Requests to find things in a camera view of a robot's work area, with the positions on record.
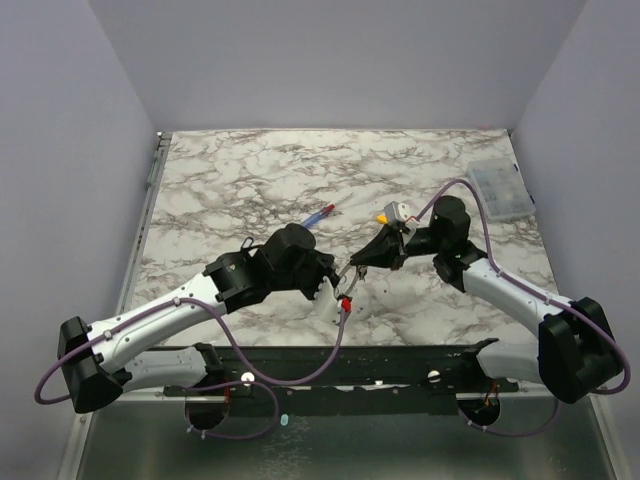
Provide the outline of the round metal keyring disc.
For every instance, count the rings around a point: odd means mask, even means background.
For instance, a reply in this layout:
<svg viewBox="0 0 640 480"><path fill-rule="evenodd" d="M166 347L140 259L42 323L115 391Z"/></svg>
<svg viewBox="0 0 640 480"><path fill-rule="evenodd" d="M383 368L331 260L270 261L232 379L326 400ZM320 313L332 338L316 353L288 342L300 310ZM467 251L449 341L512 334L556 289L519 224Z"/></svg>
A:
<svg viewBox="0 0 640 480"><path fill-rule="evenodd" d="M339 274L338 285L334 289L335 296L351 297L356 292L356 285L366 278L367 273L367 266L346 265Z"/></svg>

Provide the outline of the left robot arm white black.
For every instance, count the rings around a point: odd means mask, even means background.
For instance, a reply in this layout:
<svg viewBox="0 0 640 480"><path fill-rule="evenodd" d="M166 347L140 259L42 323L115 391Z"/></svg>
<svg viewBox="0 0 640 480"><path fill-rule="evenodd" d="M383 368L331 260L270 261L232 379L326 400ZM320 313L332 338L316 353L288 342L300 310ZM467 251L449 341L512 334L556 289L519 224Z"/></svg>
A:
<svg viewBox="0 0 640 480"><path fill-rule="evenodd" d="M123 393L156 386L193 388L206 395L221 371L197 347L171 354L161 342L216 316L263 302L274 292L298 291L316 308L339 277L332 255L316 248L304 226L289 224L256 246L220 255L175 290L114 317L87 323L80 317L59 330L58 357L73 408L89 413Z"/></svg>

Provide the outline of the black key fob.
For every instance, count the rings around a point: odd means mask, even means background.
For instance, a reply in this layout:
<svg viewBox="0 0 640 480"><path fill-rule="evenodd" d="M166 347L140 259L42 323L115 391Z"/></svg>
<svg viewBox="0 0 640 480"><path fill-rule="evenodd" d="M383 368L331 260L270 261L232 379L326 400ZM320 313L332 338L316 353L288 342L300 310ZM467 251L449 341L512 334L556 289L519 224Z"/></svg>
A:
<svg viewBox="0 0 640 480"><path fill-rule="evenodd" d="M242 249L249 249L253 246L254 244L254 238L251 236L248 236L244 239L244 241L241 244L241 248Z"/></svg>

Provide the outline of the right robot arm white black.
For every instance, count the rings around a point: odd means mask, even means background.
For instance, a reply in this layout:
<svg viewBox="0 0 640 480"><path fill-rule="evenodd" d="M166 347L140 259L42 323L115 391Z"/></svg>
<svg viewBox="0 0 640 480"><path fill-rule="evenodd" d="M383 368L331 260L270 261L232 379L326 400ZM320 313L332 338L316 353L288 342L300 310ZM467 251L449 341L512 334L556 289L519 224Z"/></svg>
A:
<svg viewBox="0 0 640 480"><path fill-rule="evenodd" d="M440 279L506 313L530 333L534 345L489 339L473 347L459 367L461 383L481 391L495 378L544 385L573 404L624 370L602 307L590 298L553 295L493 265L469 238L471 218L464 202L436 200L427 226L393 202L378 234L350 258L355 267L398 270L411 257L430 256Z"/></svg>

